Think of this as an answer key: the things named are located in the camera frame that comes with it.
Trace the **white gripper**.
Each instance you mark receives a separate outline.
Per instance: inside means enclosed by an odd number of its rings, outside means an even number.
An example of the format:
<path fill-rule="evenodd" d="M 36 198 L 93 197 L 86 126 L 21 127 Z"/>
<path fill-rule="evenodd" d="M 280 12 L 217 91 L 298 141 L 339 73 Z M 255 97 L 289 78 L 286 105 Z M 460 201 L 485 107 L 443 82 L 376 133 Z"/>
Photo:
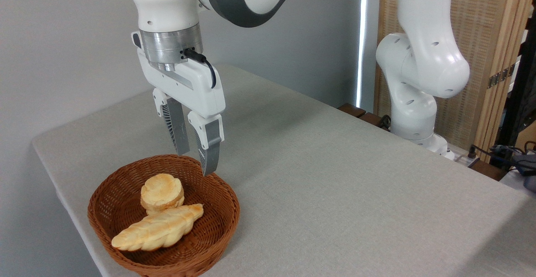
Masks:
<path fill-rule="evenodd" d="M 213 173 L 219 162 L 220 143 L 224 141 L 220 114 L 226 107 L 217 70 L 214 70 L 214 87 L 209 67 L 192 59 L 176 64 L 175 71 L 159 70 L 146 59 L 140 32 L 133 32 L 131 36 L 138 46 L 137 54 L 146 80 L 155 87 L 153 98 L 157 114 L 166 122 L 176 153 L 183 155 L 190 151 L 182 107 L 185 105 L 192 110 L 188 119 L 195 130 L 203 175 Z"/>

